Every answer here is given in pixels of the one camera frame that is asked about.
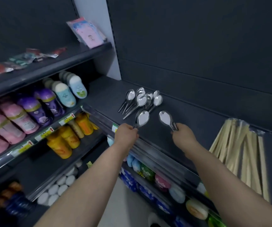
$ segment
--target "purple bottle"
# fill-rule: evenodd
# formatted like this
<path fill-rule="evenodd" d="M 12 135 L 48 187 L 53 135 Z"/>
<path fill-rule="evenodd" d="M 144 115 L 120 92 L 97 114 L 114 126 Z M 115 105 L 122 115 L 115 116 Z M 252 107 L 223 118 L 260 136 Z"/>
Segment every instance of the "purple bottle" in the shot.
<path fill-rule="evenodd" d="M 34 97 L 25 97 L 19 100 L 23 108 L 31 115 L 39 125 L 47 126 L 53 121 L 52 117 L 48 117 L 44 112 L 40 102 Z"/>
<path fill-rule="evenodd" d="M 44 88 L 39 92 L 40 99 L 47 105 L 55 117 L 65 113 L 63 107 L 58 102 L 56 95 L 50 89 Z"/>

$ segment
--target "dark back panel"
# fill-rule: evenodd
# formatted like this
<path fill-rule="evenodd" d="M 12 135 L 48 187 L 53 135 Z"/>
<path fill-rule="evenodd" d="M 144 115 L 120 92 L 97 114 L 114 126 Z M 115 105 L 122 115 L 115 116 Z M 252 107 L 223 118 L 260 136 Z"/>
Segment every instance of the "dark back panel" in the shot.
<path fill-rule="evenodd" d="M 66 25 L 76 18 L 72 0 L 0 0 L 0 61 L 26 48 L 49 52 L 76 41 Z"/>
<path fill-rule="evenodd" d="M 108 0 L 108 7 L 123 80 L 272 130 L 272 0 Z"/>

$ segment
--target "forearm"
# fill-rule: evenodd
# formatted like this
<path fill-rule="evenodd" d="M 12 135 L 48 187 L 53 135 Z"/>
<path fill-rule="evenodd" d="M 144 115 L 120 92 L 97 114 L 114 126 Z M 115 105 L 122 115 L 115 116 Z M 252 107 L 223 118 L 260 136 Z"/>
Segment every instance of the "forearm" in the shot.
<path fill-rule="evenodd" d="M 225 223 L 230 227 L 272 226 L 272 206 L 212 153 L 199 144 L 194 148 L 189 157 Z"/>
<path fill-rule="evenodd" d="M 109 147 L 55 202 L 36 227 L 97 226 L 114 188 L 124 156 Z"/>

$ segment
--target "floor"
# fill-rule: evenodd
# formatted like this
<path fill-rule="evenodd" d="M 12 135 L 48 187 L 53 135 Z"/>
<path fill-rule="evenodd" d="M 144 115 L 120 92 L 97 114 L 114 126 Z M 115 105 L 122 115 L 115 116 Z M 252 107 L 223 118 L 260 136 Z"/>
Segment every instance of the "floor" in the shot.
<path fill-rule="evenodd" d="M 98 227 L 146 227 L 152 208 L 117 179 Z"/>

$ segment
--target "hand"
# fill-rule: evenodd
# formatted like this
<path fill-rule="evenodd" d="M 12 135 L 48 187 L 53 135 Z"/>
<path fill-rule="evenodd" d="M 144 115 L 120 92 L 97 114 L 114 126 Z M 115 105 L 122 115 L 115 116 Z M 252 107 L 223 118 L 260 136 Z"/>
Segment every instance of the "hand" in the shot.
<path fill-rule="evenodd" d="M 186 155 L 187 158 L 191 159 L 192 152 L 200 146 L 193 131 L 182 123 L 176 123 L 179 131 L 174 131 L 173 141 L 175 145 L 180 148 Z"/>
<path fill-rule="evenodd" d="M 114 145 L 124 152 L 124 156 L 127 156 L 129 150 L 138 138 L 138 129 L 133 129 L 132 126 L 123 123 L 118 127 L 115 133 Z"/>

